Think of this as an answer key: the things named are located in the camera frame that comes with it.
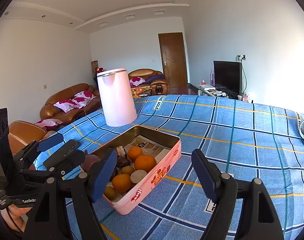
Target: pink floral pillow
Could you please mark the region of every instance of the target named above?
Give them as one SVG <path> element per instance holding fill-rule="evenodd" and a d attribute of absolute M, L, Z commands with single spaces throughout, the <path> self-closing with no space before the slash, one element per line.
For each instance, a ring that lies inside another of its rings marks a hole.
<path fill-rule="evenodd" d="M 72 100 L 62 100 L 54 104 L 54 106 L 62 109 L 65 113 L 68 111 L 78 108 L 77 104 L 73 102 Z"/>
<path fill-rule="evenodd" d="M 130 86 L 133 87 L 133 86 L 138 86 L 142 83 L 144 83 L 145 80 L 143 78 L 140 78 L 140 77 L 135 77 L 135 78 L 132 78 L 130 80 Z"/>
<path fill-rule="evenodd" d="M 90 99 L 87 98 L 73 98 L 72 102 L 77 104 L 78 108 L 82 108 L 86 106 L 88 103 L 90 103 Z"/>
<path fill-rule="evenodd" d="M 59 119 L 45 119 L 39 122 L 36 122 L 35 125 L 40 128 L 45 128 L 46 131 L 54 131 L 56 126 L 62 124 L 63 122 Z"/>
<path fill-rule="evenodd" d="M 92 99 L 95 98 L 95 96 L 91 92 L 89 92 L 87 90 L 83 90 L 80 93 L 77 93 L 76 95 L 74 95 L 74 98 L 85 98 L 85 99 L 89 99 L 91 101 Z"/>

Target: ceiling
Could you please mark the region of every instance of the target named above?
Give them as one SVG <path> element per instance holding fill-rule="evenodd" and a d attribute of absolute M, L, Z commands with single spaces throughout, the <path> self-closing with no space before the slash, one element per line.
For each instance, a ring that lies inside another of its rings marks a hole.
<path fill-rule="evenodd" d="M 191 0 L 13 0 L 1 19 L 53 22 L 92 33 L 133 20 L 182 16 L 190 2 Z M 163 10 L 163 14 L 156 14 L 157 10 Z"/>

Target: pink tin box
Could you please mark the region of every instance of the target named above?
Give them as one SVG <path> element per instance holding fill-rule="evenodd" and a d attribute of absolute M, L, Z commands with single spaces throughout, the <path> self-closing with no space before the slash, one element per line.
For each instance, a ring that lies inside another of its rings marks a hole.
<path fill-rule="evenodd" d="M 121 215 L 130 213 L 156 187 L 181 157 L 181 140 L 179 137 L 142 126 L 130 128 L 92 154 L 102 157 L 107 149 L 126 146 L 140 135 L 170 150 L 162 159 L 157 160 L 156 166 L 122 198 L 111 202 L 103 195 L 104 199 Z"/>

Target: blue gripper pad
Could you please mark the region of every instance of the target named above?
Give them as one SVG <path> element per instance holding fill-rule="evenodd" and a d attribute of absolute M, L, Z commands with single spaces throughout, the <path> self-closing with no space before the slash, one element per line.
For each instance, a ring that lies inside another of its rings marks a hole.
<path fill-rule="evenodd" d="M 44 141 L 39 142 L 39 146 L 37 147 L 37 150 L 39 152 L 45 152 L 48 149 L 51 149 L 52 147 L 58 145 L 59 143 L 63 142 L 63 135 L 60 133 L 56 133 L 49 138 L 45 139 Z"/>
<path fill-rule="evenodd" d="M 100 162 L 94 163 L 89 170 L 88 193 L 92 203 L 102 197 L 104 190 L 116 166 L 117 154 L 108 149 Z"/>
<path fill-rule="evenodd" d="M 220 199 L 221 186 L 218 173 L 200 149 L 192 152 L 191 161 L 206 197 L 217 203 Z"/>

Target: floor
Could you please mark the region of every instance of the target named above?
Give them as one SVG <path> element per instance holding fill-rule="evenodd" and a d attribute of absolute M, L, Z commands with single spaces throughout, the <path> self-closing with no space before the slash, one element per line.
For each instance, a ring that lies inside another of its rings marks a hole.
<path fill-rule="evenodd" d="M 198 95 L 198 90 L 192 86 L 182 86 L 182 87 L 170 87 L 168 90 L 169 95 L 193 95 L 197 96 Z"/>

